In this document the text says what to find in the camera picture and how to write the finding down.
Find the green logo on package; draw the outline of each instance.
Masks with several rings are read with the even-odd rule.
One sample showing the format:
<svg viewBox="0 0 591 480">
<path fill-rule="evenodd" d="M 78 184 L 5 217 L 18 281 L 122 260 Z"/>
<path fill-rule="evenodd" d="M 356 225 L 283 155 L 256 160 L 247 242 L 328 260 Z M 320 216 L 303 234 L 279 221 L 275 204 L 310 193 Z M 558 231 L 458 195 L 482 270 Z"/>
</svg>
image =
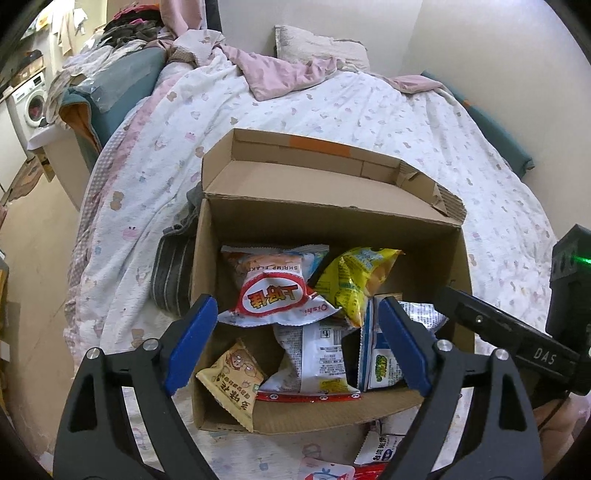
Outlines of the green logo on package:
<svg viewBox="0 0 591 480">
<path fill-rule="evenodd" d="M 388 370 L 388 360 L 383 355 L 378 355 L 375 358 L 375 379 L 381 382 L 386 376 Z"/>
</svg>

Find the yellow snack bag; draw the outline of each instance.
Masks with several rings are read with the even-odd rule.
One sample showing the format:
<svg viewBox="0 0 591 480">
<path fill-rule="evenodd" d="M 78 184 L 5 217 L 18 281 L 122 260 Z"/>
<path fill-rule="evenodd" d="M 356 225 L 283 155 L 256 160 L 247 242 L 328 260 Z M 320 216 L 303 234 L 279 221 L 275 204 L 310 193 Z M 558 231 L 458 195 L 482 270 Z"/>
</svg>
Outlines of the yellow snack bag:
<svg viewBox="0 0 591 480">
<path fill-rule="evenodd" d="M 353 248 L 335 258 L 322 272 L 315 290 L 342 307 L 351 325 L 361 327 L 368 297 L 377 293 L 402 250 Z"/>
<path fill-rule="evenodd" d="M 211 367 L 197 372 L 197 378 L 240 425 L 254 431 L 252 410 L 265 374 L 242 340 L 236 340 Z"/>
</svg>

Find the white pillow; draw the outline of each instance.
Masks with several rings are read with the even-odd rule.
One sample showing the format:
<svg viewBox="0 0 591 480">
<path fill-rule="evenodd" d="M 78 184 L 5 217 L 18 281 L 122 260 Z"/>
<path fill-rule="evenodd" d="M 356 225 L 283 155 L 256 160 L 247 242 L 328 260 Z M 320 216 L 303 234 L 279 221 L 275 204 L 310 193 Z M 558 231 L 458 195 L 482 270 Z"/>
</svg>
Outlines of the white pillow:
<svg viewBox="0 0 591 480">
<path fill-rule="evenodd" d="M 308 63 L 313 58 L 336 57 L 364 72 L 369 71 L 366 48 L 355 40 L 335 40 L 321 37 L 301 28 L 289 25 L 275 26 L 277 58 L 290 63 Z"/>
</svg>

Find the green light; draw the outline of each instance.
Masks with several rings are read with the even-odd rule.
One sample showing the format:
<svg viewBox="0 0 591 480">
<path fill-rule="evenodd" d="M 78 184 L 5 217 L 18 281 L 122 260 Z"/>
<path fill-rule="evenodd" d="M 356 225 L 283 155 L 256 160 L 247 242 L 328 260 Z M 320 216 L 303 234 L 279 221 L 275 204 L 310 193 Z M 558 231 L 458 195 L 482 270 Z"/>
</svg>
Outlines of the green light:
<svg viewBox="0 0 591 480">
<path fill-rule="evenodd" d="M 578 263 L 587 263 L 587 264 L 591 265 L 591 258 L 583 258 L 583 257 L 578 257 L 577 255 L 573 255 L 573 260 Z"/>
</svg>

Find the washing machine door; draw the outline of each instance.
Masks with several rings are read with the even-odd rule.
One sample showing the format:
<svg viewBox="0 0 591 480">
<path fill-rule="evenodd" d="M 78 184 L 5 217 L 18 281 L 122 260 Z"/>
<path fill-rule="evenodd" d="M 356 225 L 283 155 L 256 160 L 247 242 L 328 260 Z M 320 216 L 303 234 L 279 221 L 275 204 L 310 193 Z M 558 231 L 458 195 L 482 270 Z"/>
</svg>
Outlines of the washing machine door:
<svg viewBox="0 0 591 480">
<path fill-rule="evenodd" d="M 46 95 L 43 90 L 35 90 L 28 96 L 24 108 L 25 122 L 31 128 L 37 128 L 43 117 Z"/>
</svg>

